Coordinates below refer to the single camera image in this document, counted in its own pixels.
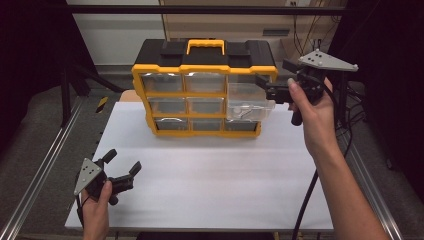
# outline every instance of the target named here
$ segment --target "person's right hand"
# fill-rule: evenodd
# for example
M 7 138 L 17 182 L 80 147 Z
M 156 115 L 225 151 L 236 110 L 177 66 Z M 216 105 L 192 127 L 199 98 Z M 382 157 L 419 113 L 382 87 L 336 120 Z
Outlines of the person's right hand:
M 305 144 L 311 156 L 315 159 L 325 151 L 338 148 L 334 130 L 334 106 L 330 96 L 324 92 L 322 98 L 311 104 L 303 89 L 293 79 L 289 79 L 290 95 L 295 103 L 294 111 L 300 110 L 303 118 Z M 330 81 L 326 78 L 324 84 L 332 90 Z

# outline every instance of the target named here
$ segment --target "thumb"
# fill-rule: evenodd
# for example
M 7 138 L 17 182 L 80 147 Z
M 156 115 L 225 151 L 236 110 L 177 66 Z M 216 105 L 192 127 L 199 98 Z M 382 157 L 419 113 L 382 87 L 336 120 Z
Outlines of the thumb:
M 99 204 L 107 206 L 111 195 L 112 195 L 112 182 L 109 180 L 106 180 L 105 184 L 103 185 L 102 192 L 100 193 Z
M 287 83 L 289 85 L 290 96 L 292 97 L 294 103 L 296 103 L 296 106 L 299 108 L 300 112 L 304 113 L 306 111 L 309 111 L 312 105 L 306 97 L 306 94 L 303 89 L 299 86 L 297 82 L 293 80 L 293 78 L 289 78 L 287 80 Z

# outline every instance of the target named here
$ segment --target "storage organizer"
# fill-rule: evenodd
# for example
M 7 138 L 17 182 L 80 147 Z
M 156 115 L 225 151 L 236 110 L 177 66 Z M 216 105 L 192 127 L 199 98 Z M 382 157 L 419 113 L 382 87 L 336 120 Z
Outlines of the storage organizer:
M 266 41 L 147 39 L 132 73 L 158 136 L 255 137 L 275 104 L 255 85 L 278 74 Z

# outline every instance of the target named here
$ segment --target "hand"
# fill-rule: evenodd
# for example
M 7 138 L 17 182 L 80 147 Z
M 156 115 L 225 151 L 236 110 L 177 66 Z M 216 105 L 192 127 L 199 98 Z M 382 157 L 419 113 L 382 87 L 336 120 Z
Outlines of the hand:
M 108 201 L 112 194 L 112 183 L 106 181 L 103 185 L 99 201 L 91 199 L 84 189 L 81 193 L 81 202 L 84 203 L 84 240 L 103 240 L 109 231 Z
M 289 91 L 294 101 L 290 109 L 302 113 L 305 144 L 311 156 L 315 159 L 337 146 L 334 130 L 334 107 L 330 96 L 324 92 L 318 102 L 311 104 L 303 89 L 293 79 L 289 79 Z M 332 85 L 326 78 L 324 84 L 332 91 Z

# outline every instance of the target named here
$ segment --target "aluminum rail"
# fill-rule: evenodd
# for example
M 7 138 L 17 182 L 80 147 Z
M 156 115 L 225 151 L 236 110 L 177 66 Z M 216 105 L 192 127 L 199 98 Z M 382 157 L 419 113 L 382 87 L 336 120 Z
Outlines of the aluminum rail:
M 346 16 L 361 14 L 359 9 L 345 7 L 264 7 L 264 6 L 153 6 L 153 5 L 59 5 L 45 10 L 76 14 L 225 14 L 225 15 L 316 15 Z
M 61 128 L 56 135 L 55 140 L 53 141 L 49 151 L 44 157 L 43 162 L 40 165 L 37 173 L 32 179 L 31 184 L 26 190 L 24 196 L 22 197 L 19 205 L 16 207 L 14 213 L 10 217 L 9 221 L 4 226 L 3 230 L 0 233 L 1 240 L 14 240 L 19 233 L 26 217 L 28 216 L 29 211 L 31 210 L 34 202 L 43 187 L 44 182 L 46 181 L 53 164 L 55 163 L 57 156 L 66 139 L 68 138 L 69 133 L 71 132 L 76 119 L 81 111 L 83 104 L 85 103 L 86 98 L 77 97 L 75 104 L 72 109 L 72 115 L 68 124 Z
M 349 142 L 350 135 L 348 133 L 343 134 L 343 142 L 347 146 Z M 352 143 L 350 156 L 352 157 L 352 168 L 358 175 L 358 181 L 361 183 L 362 191 L 364 192 L 368 202 L 371 205 L 371 208 L 374 210 L 377 217 L 380 219 L 381 224 L 383 225 L 384 230 L 389 235 L 392 240 L 402 240 L 402 234 L 399 231 L 399 228 L 393 219 L 392 214 L 390 213 L 389 208 L 386 205 L 386 202 L 383 199 L 380 191 L 378 190 L 374 180 L 372 179 L 370 173 L 368 172 L 364 161 L 361 158 L 361 155 L 358 152 L 355 144 Z

